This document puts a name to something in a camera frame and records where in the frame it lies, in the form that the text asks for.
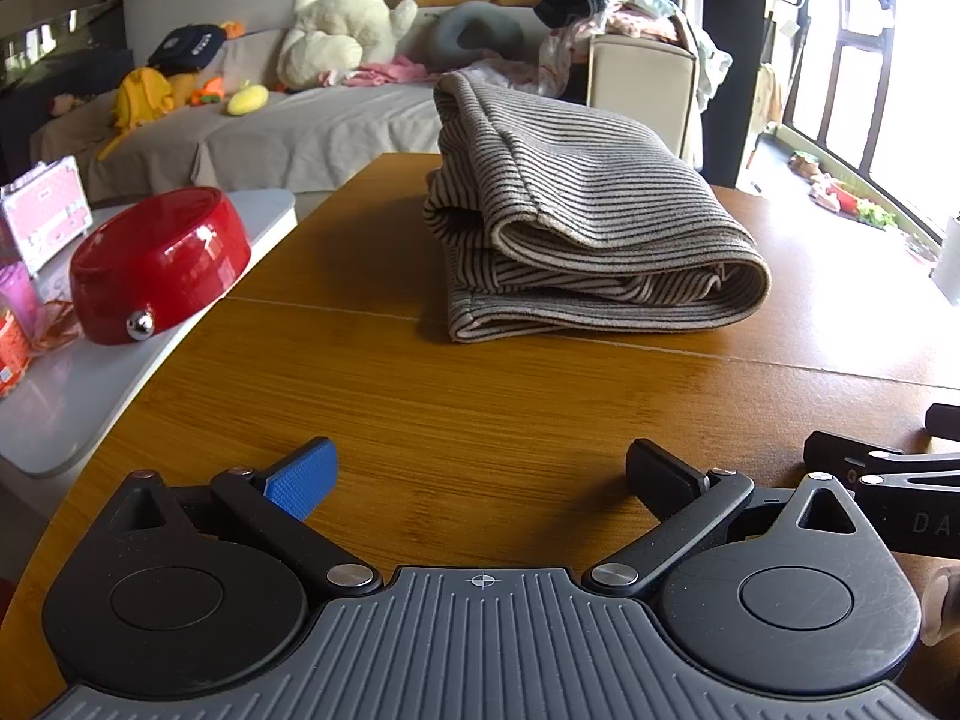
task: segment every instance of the orange plush toy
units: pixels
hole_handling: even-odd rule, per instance
[[[243,22],[224,22],[220,28],[227,33],[227,40],[236,40],[247,34],[247,28]]]
[[[196,108],[208,103],[222,103],[225,96],[224,76],[217,76],[216,79],[210,79],[190,95],[190,105]]]

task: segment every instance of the gray neck pillow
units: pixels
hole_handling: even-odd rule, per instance
[[[520,59],[523,29],[502,7],[469,1],[440,16],[427,38],[427,56],[434,70],[464,68],[494,50],[505,59]]]

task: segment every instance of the gray sofa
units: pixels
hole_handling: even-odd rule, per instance
[[[400,53],[422,60],[426,35],[446,9],[422,9]],[[525,58],[536,63],[547,28],[531,8],[509,10],[524,30]],[[203,78],[224,76],[228,92],[246,80],[271,87],[277,82],[277,52],[284,35],[285,30],[274,29],[225,43]],[[590,94],[597,99],[595,104],[608,110],[622,107],[619,112],[640,121],[656,119],[645,124],[680,153],[696,79],[693,55],[653,41],[624,38],[616,38],[610,50],[596,48],[594,63],[610,57],[605,61],[621,66],[592,67]],[[662,79],[645,76],[644,62]],[[603,84],[608,84],[606,94],[598,88]],[[75,154],[92,203],[189,185],[226,191],[333,191],[381,153],[436,151],[440,132],[430,83],[333,87],[296,95],[271,93],[266,107],[241,118],[229,117],[223,105],[182,108],[134,132],[100,161],[97,155],[114,134],[113,97],[101,95],[54,119],[35,133],[31,143],[35,159]]]

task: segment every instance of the folded striped blanket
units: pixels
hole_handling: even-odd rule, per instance
[[[434,101],[443,167],[424,218],[455,341],[703,330],[760,307],[770,274],[750,234],[648,127],[459,73]]]

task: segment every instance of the pink cloth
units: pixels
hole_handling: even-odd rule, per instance
[[[648,37],[680,45],[677,25],[669,18],[658,19],[629,4],[623,4],[607,18],[607,33],[627,37]]]
[[[344,86],[382,86],[386,83],[415,83],[434,81],[440,76],[429,73],[426,67],[405,56],[392,62],[370,62],[360,65],[357,71],[343,82]]]

